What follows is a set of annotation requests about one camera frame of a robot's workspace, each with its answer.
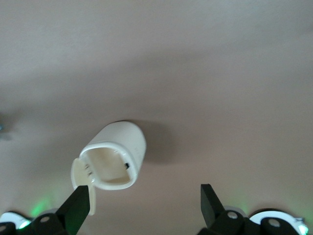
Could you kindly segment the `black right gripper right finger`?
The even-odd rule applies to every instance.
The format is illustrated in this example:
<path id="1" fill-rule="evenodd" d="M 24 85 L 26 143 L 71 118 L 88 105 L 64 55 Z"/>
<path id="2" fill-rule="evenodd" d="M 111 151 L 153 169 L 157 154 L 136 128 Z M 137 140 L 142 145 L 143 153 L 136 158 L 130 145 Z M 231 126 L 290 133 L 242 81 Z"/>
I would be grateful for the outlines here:
<path id="1" fill-rule="evenodd" d="M 201 185 L 201 212 L 206 227 L 201 235 L 244 235 L 245 219 L 234 210 L 226 210 L 210 184 Z"/>

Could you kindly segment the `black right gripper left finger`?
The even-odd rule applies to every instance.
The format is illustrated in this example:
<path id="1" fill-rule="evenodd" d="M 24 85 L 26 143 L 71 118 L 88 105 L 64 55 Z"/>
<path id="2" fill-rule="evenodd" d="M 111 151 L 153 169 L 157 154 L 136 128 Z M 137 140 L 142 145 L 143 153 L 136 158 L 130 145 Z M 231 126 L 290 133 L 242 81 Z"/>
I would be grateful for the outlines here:
<path id="1" fill-rule="evenodd" d="M 35 235 L 75 235 L 89 213 L 89 189 L 79 186 L 55 213 L 45 213 L 31 224 Z"/>

